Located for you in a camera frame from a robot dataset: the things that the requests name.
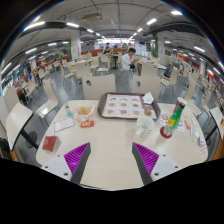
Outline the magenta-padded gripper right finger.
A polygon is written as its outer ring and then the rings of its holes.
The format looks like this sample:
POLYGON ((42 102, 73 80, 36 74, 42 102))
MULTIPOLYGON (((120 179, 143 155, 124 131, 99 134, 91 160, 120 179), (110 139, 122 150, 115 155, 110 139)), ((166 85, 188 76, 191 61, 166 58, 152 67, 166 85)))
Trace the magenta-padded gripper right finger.
POLYGON ((144 185, 182 169, 182 167, 168 155, 159 155, 138 143, 132 143, 132 153, 135 157, 144 185))

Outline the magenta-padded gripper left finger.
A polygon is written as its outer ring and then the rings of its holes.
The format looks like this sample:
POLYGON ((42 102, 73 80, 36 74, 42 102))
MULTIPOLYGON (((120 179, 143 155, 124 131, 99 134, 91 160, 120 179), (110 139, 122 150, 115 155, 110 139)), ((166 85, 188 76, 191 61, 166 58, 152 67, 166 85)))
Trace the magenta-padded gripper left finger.
POLYGON ((55 155, 42 169, 79 185, 90 153, 90 143, 85 143, 64 155, 55 155))

